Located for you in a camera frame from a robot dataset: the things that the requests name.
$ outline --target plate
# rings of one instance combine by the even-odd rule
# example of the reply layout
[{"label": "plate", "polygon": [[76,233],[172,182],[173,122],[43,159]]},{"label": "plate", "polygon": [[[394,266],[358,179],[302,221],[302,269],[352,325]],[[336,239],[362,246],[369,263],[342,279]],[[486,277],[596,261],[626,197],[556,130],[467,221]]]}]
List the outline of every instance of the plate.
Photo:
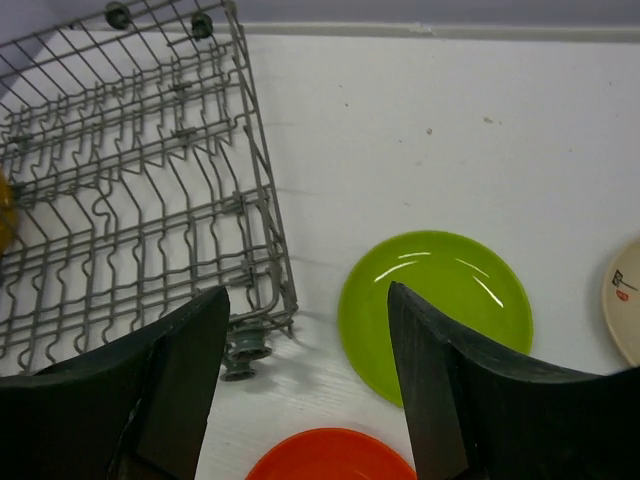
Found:
[{"label": "plate", "polygon": [[409,464],[384,443],[344,428],[318,428],[287,438],[247,480],[416,480]]},{"label": "plate", "polygon": [[402,406],[402,397],[387,318],[392,281],[513,350],[531,350],[531,307],[520,281],[500,257],[453,233],[393,237],[369,251],[351,271],[340,296],[338,327],[355,371],[396,405]]},{"label": "plate", "polygon": [[602,285],[604,318],[622,355],[640,365],[640,239],[611,262]]}]

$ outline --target rack wheel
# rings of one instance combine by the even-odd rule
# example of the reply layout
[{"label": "rack wheel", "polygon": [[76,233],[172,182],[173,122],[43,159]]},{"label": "rack wheel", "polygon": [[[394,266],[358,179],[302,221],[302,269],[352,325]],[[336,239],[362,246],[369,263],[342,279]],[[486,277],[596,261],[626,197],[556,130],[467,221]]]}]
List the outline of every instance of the rack wheel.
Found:
[{"label": "rack wheel", "polygon": [[191,16],[191,35],[196,40],[204,40],[213,35],[213,21],[204,12],[196,12]]},{"label": "rack wheel", "polygon": [[257,372],[251,367],[249,362],[234,362],[225,355],[222,363],[227,369],[220,375],[220,380],[223,382],[239,382],[256,376]]},{"label": "rack wheel", "polygon": [[131,25],[131,12],[120,2],[109,2],[104,10],[104,17],[111,28],[126,30]]},{"label": "rack wheel", "polygon": [[249,327],[232,333],[234,347],[229,358],[234,362],[250,362],[271,355],[271,349],[264,344],[265,331],[261,327]]}]

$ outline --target gray wire rack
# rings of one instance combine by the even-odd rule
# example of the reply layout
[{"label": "gray wire rack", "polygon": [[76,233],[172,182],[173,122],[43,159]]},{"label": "gray wire rack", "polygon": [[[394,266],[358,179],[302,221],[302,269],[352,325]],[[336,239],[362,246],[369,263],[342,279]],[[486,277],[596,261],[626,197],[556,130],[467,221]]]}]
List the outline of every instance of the gray wire rack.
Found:
[{"label": "gray wire rack", "polygon": [[[108,31],[89,28],[95,21]],[[216,26],[225,25],[218,35]],[[0,369],[112,341],[213,285],[224,379],[297,300],[247,42],[230,1],[110,3],[0,45]]]}]

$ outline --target plate rim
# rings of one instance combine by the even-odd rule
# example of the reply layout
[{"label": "plate rim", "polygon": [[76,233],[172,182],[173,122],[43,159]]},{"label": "plate rim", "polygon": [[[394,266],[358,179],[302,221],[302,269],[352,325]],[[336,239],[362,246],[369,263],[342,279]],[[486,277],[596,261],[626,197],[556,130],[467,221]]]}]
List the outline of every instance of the plate rim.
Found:
[{"label": "plate rim", "polygon": [[529,296],[527,295],[527,291],[524,288],[524,285],[522,284],[522,282],[520,281],[520,279],[518,278],[518,276],[516,275],[516,273],[513,271],[513,269],[509,266],[509,264],[504,261],[502,259],[502,257],[500,255],[498,255],[496,252],[494,252],[492,249],[490,249],[489,247],[487,247],[486,245],[478,242],[477,240],[474,240],[473,238],[469,238],[466,237],[464,235],[460,235],[459,233],[453,233],[453,232],[449,232],[446,230],[412,230],[409,232],[404,232],[404,233],[400,233],[397,235],[394,235],[392,237],[389,237],[377,244],[375,244],[373,247],[371,247],[369,250],[367,250],[367,252],[362,255],[362,257],[360,257],[360,259],[356,262],[356,264],[351,268],[351,270],[349,271],[349,275],[347,276],[346,280],[344,281],[343,285],[342,285],[342,289],[340,291],[340,300],[338,302],[338,318],[337,318],[337,323],[338,323],[338,332],[340,335],[340,343],[342,344],[342,351],[345,353],[347,360],[349,361],[349,364],[351,365],[351,368],[353,368],[353,370],[358,374],[358,376],[364,381],[364,383],[371,388],[374,392],[376,392],[378,395],[380,395],[382,398],[384,398],[385,400],[393,403],[394,405],[400,407],[400,408],[404,408],[404,405],[402,403],[402,396],[400,395],[399,398],[395,398],[393,395],[389,394],[388,392],[386,392],[384,389],[379,388],[378,385],[376,385],[375,381],[371,380],[371,377],[369,377],[366,373],[364,373],[362,371],[362,369],[360,368],[356,368],[356,366],[354,365],[351,355],[349,354],[349,351],[345,348],[345,342],[344,342],[344,320],[342,320],[344,318],[344,315],[342,315],[342,310],[343,310],[343,305],[344,305],[344,299],[345,299],[345,291],[347,289],[347,286],[349,284],[352,283],[353,281],[353,277],[355,276],[356,271],[358,270],[359,267],[361,267],[362,264],[365,263],[367,257],[369,257],[369,255],[371,255],[374,251],[378,250],[379,248],[384,247],[385,245],[387,245],[388,243],[392,243],[394,241],[398,241],[401,238],[404,237],[409,237],[409,236],[414,236],[414,235],[433,235],[433,234],[437,234],[437,235],[443,235],[443,236],[448,236],[448,237],[456,237],[460,240],[463,240],[465,242],[469,242],[472,244],[475,244],[476,246],[480,247],[483,250],[488,251],[493,257],[495,257],[505,268],[506,270],[509,272],[510,276],[513,278],[513,280],[515,280],[515,284],[518,287],[518,292],[522,295],[522,298],[525,301],[526,304],[526,310],[527,310],[527,315],[526,315],[526,323],[527,323],[527,329],[530,332],[530,335],[528,336],[528,343],[527,343],[527,348],[526,348],[526,354],[529,355],[531,353],[531,349],[533,347],[533,338],[534,338],[534,334],[535,334],[535,328],[534,328],[534,323],[533,323],[533,309],[531,307],[531,302],[529,301]]}]

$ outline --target yellow object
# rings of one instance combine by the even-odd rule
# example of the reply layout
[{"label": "yellow object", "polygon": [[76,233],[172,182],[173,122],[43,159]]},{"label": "yellow object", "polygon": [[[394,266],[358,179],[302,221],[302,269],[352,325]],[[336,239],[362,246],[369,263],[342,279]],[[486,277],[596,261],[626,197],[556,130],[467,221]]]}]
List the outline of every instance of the yellow object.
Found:
[{"label": "yellow object", "polygon": [[13,206],[13,195],[4,174],[0,170],[0,255],[5,252],[18,227],[18,213]]}]

